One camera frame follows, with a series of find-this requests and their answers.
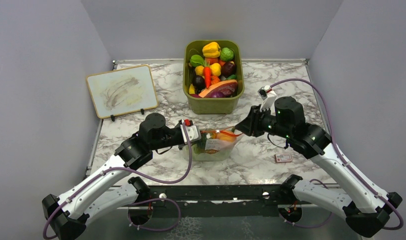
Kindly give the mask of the peach toy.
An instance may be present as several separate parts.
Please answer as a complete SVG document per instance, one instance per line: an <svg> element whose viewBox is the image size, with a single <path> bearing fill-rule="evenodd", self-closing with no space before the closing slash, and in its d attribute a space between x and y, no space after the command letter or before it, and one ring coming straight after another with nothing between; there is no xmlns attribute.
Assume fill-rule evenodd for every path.
<svg viewBox="0 0 406 240"><path fill-rule="evenodd" d="M233 143L236 141L237 136L232 131L222 130L216 134L216 139Z"/></svg>

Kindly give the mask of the clear zip bag orange zipper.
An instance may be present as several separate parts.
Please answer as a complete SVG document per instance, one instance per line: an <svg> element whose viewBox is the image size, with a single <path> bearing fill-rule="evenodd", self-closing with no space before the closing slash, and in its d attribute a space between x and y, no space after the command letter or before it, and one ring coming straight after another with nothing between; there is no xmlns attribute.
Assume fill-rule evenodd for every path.
<svg viewBox="0 0 406 240"><path fill-rule="evenodd" d="M233 149L244 134L234 126L220 128L202 128L201 138L182 149L183 157L188 160L189 153L194 162L221 162L230 157Z"/></svg>

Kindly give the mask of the orange spiky pineapple toy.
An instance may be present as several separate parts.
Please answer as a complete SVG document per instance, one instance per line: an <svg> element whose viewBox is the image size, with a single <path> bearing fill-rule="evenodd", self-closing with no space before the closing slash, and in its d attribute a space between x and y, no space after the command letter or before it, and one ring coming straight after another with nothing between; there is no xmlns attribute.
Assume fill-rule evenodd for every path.
<svg viewBox="0 0 406 240"><path fill-rule="evenodd" d="M192 154L194 157L202 154L216 154L221 150L219 140L216 139L216 131L200 131L201 140L192 145Z"/></svg>

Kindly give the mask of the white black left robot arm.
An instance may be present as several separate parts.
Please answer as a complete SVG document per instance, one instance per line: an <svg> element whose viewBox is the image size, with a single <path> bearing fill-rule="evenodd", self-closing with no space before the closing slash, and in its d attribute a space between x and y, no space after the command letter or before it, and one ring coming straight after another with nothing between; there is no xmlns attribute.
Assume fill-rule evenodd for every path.
<svg viewBox="0 0 406 240"><path fill-rule="evenodd" d="M118 207L152 202L143 179L177 184L187 177L191 165L176 180L157 179L139 172L139 168L160 149L169 151L174 146L190 149L192 142L200 139L199 127L189 119L182 119L170 128L162 114L147 115L138 131L124 140L98 170L70 190L60 195L49 194L42 200L46 219L43 239L75 240L89 223Z"/></svg>

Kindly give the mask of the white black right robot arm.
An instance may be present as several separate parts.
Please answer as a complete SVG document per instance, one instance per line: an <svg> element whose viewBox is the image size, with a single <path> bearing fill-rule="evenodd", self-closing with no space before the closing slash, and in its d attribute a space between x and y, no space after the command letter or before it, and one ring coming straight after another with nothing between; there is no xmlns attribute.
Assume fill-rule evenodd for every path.
<svg viewBox="0 0 406 240"><path fill-rule="evenodd" d="M383 190L358 170L322 127L306 122L303 106L293 97L280 97L273 106L274 110L252 106L235 129L249 137L269 134L284 138L289 147L321 167L343 190L329 190L293 174L280 185L280 199L287 204L315 204L343 218L365 238L385 229L402 197Z"/></svg>

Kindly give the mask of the green plastic bin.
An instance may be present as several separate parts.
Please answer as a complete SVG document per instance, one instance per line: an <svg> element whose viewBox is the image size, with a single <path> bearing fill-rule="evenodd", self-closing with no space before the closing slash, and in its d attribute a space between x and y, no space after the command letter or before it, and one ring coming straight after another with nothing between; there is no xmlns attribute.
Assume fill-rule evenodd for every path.
<svg viewBox="0 0 406 240"><path fill-rule="evenodd" d="M234 63L237 65L236 76L238 78L236 91L232 93L231 97L226 98L199 98L189 94L189 87L194 76L191 72L191 67L189 67L189 60L192 55L200 54L204 45L210 43L210 40L196 40L190 42L185 48L182 87L188 99L190 109L196 114L230 114L237 107L239 98L245 91L239 46L230 40L216 40L216 42L219 43L221 47L228 47L234 52Z"/></svg>

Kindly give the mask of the small red white card box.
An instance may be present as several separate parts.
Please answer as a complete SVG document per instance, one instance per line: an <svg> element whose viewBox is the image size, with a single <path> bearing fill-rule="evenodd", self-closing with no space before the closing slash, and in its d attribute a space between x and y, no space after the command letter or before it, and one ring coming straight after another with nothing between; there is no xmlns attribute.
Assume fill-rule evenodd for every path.
<svg viewBox="0 0 406 240"><path fill-rule="evenodd" d="M274 156L276 163L291 163L293 161L290 154L276 154Z"/></svg>

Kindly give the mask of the purple eggplant toy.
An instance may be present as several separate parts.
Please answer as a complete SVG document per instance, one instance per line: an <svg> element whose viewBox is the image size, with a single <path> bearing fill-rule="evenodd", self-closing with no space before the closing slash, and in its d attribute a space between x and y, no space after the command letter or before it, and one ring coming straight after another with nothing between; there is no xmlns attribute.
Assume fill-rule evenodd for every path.
<svg viewBox="0 0 406 240"><path fill-rule="evenodd" d="M221 91L213 91L209 93L206 97L208 98L225 98L225 94Z"/></svg>

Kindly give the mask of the dark red plum toy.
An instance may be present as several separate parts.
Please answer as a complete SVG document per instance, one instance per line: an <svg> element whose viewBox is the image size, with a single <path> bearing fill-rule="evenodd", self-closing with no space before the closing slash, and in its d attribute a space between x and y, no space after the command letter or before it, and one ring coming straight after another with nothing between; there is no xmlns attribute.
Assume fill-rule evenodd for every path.
<svg viewBox="0 0 406 240"><path fill-rule="evenodd" d="M225 78L234 75L236 73L237 66L233 62L226 62L221 67L221 75Z"/></svg>

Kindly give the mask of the yellow lemon toy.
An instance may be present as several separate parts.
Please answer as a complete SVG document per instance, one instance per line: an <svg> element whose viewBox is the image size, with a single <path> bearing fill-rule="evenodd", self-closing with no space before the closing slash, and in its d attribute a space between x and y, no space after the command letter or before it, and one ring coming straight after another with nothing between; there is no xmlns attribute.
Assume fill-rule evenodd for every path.
<svg viewBox="0 0 406 240"><path fill-rule="evenodd" d="M200 66L197 66L197 67L194 68L194 72L195 72L195 74L197 76L202 76L203 77L204 76L204 69L205 69L205 67L200 65Z"/></svg>
<svg viewBox="0 0 406 240"><path fill-rule="evenodd" d="M212 76L216 76L219 77L221 75L221 65L219 63L213 63L209 66L210 70L211 70L211 75Z"/></svg>

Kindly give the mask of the orange carrot toy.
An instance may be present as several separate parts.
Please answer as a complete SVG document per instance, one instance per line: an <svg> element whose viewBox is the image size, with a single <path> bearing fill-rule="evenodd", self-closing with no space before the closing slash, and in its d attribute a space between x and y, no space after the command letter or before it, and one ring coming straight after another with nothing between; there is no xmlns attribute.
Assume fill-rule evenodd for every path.
<svg viewBox="0 0 406 240"><path fill-rule="evenodd" d="M204 66L203 68L203 76L205 80L205 87L208 89L211 86L211 76L212 76L212 70L209 65Z"/></svg>

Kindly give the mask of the green broccoli toy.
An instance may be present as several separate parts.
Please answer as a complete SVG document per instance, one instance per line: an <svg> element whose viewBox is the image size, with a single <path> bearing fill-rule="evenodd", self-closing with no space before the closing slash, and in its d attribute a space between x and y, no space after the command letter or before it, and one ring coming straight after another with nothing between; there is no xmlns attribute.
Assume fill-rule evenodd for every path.
<svg viewBox="0 0 406 240"><path fill-rule="evenodd" d="M235 53L231 48L224 47L220 51L219 58L221 61L229 62L234 59Z"/></svg>

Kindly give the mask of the yellow bell pepper toy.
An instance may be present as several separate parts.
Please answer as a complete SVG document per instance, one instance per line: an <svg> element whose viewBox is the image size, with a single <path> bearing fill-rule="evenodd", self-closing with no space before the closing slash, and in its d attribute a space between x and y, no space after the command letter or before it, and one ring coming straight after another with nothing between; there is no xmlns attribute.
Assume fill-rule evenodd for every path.
<svg viewBox="0 0 406 240"><path fill-rule="evenodd" d="M215 41L210 42L202 48L202 54L206 58L218 58L221 55L221 47Z"/></svg>

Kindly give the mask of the green pepper toy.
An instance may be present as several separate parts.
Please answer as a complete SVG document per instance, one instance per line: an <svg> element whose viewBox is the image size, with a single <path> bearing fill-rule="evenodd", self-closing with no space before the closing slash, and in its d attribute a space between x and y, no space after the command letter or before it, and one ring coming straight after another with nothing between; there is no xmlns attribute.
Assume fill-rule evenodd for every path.
<svg viewBox="0 0 406 240"><path fill-rule="evenodd" d="M198 66L203 66L204 64L205 64L205 59L201 55L194 54L189 59L189 65L191 67L196 68Z"/></svg>

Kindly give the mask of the black metal base rail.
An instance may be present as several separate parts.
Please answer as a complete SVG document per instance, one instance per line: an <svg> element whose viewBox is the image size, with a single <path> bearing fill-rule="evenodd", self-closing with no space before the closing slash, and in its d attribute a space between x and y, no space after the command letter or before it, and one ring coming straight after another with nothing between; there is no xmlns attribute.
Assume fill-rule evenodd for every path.
<svg viewBox="0 0 406 240"><path fill-rule="evenodd" d="M128 205L128 215L139 219L181 217L277 217L279 207L300 205L279 184L153 185L150 203Z"/></svg>

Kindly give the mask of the small whiteboard with wooden frame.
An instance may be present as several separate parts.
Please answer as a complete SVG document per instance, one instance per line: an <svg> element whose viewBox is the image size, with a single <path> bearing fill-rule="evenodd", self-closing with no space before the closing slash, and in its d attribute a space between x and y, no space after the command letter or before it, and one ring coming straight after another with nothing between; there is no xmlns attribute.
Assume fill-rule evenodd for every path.
<svg viewBox="0 0 406 240"><path fill-rule="evenodd" d="M85 81L100 119L142 112L159 105L151 67L147 64L92 74Z"/></svg>

